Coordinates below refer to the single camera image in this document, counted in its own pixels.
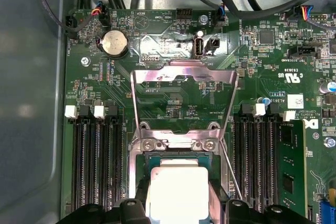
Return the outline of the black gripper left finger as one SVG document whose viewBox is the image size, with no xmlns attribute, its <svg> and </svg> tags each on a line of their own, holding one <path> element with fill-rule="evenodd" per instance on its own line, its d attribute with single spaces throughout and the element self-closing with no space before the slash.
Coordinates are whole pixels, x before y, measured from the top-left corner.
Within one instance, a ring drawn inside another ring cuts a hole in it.
<svg viewBox="0 0 336 224">
<path fill-rule="evenodd" d="M 61 219 L 60 223 L 150 223 L 150 218 L 145 214 L 149 183 L 149 179 L 140 180 L 135 197 L 121 201 L 111 210 L 106 211 L 101 205 L 87 204 Z"/>
</svg>

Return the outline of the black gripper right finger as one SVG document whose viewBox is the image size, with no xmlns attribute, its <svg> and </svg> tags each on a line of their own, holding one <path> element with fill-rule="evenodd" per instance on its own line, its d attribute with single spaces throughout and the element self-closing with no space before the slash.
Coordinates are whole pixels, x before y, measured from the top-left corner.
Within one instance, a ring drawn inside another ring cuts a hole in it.
<svg viewBox="0 0 336 224">
<path fill-rule="evenodd" d="M 227 202 L 227 223 L 311 223 L 311 220 L 281 205 L 271 205 L 264 212 L 250 208 L 238 199 Z"/>
</svg>

